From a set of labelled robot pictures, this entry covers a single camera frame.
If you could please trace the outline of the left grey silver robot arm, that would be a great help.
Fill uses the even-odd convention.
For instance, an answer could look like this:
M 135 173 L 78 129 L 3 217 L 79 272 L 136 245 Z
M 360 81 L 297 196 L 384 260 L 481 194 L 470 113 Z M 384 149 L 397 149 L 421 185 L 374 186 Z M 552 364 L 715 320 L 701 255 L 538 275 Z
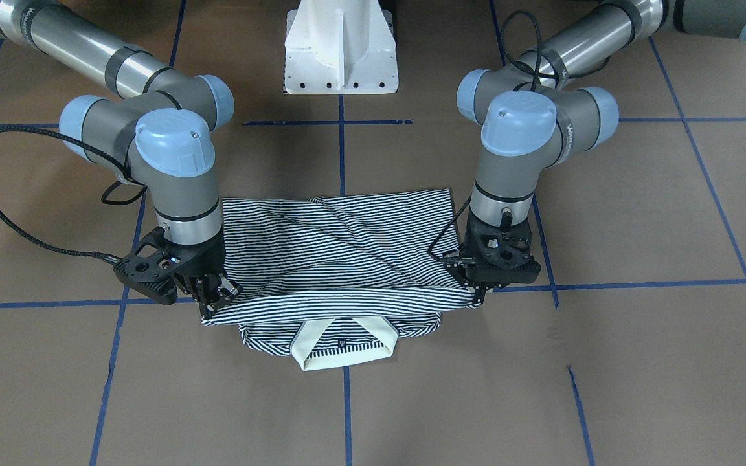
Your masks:
M 528 215 L 541 172 L 603 144 L 618 127 L 609 91 L 566 85 L 665 27 L 746 41 L 746 1 L 603 1 L 549 39 L 534 27 L 533 47 L 500 70 L 471 71 L 458 88 L 458 110 L 480 125 L 482 150 L 464 242 L 444 266 L 474 290 L 475 305 L 489 289 L 536 280 Z

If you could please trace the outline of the right grey silver robot arm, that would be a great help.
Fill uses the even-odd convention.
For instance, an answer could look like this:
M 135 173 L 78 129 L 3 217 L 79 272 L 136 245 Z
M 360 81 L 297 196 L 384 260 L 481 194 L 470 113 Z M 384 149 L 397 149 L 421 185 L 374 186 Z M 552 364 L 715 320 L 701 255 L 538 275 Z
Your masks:
M 156 227 L 126 256 L 66 250 L 30 235 L 0 209 L 0 220 L 30 242 L 59 254 L 109 263 L 130 289 L 170 305 L 193 298 L 202 318 L 239 291 L 225 272 L 224 209 L 211 133 L 234 114 L 234 97 L 216 76 L 184 76 L 56 1 L 0 1 L 0 39 L 38 50 L 118 100 L 85 95 L 65 106 L 57 131 L 2 125 L 65 142 L 85 161 L 115 174 L 116 185 L 151 195 Z

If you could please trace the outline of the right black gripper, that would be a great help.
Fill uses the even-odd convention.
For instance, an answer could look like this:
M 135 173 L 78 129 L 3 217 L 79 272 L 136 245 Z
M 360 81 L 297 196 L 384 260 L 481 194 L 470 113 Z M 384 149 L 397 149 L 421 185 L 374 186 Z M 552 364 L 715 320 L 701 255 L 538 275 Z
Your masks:
M 224 230 L 208 241 L 196 245 L 179 245 L 165 237 L 163 227 L 153 229 L 157 250 L 162 251 L 160 261 L 169 263 L 166 268 L 157 266 L 158 280 L 166 277 L 184 294 L 190 294 L 199 305 L 202 318 L 210 318 L 215 306 L 231 305 L 241 292 L 242 286 L 228 278 L 224 272 Z

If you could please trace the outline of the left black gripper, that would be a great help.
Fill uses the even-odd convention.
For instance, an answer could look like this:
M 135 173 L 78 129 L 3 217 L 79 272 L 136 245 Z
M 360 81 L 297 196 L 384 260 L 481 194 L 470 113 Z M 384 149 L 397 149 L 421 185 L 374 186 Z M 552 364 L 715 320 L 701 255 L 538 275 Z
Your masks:
M 474 285 L 471 306 L 485 301 L 486 291 L 508 284 L 531 284 L 539 276 L 539 263 L 531 254 L 531 228 L 527 220 L 503 229 L 468 214 L 464 248 L 464 277 Z

